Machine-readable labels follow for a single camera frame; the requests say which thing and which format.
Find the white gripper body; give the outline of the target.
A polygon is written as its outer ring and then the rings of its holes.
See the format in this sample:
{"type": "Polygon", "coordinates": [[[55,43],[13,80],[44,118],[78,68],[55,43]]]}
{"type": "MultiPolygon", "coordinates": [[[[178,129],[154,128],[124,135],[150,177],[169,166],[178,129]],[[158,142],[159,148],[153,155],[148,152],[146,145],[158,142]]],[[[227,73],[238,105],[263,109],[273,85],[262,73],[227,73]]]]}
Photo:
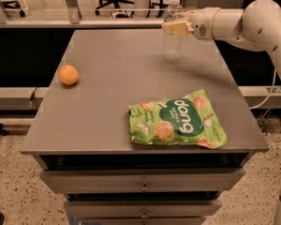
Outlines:
{"type": "Polygon", "coordinates": [[[216,13],[220,10],[219,7],[206,7],[199,9],[199,12],[188,17],[194,31],[192,34],[200,40],[213,40],[213,23],[216,13]]]}

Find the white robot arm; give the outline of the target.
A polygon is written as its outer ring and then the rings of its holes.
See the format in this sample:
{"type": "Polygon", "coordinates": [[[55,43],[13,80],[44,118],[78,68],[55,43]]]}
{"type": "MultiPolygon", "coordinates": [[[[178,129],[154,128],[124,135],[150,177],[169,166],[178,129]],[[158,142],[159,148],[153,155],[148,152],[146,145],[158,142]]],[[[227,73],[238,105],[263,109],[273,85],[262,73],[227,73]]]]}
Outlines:
{"type": "Polygon", "coordinates": [[[162,23],[169,35],[223,40],[251,52],[266,52],[281,80],[281,7],[273,0],[255,0],[246,8],[206,7],[176,12],[162,23]]]}

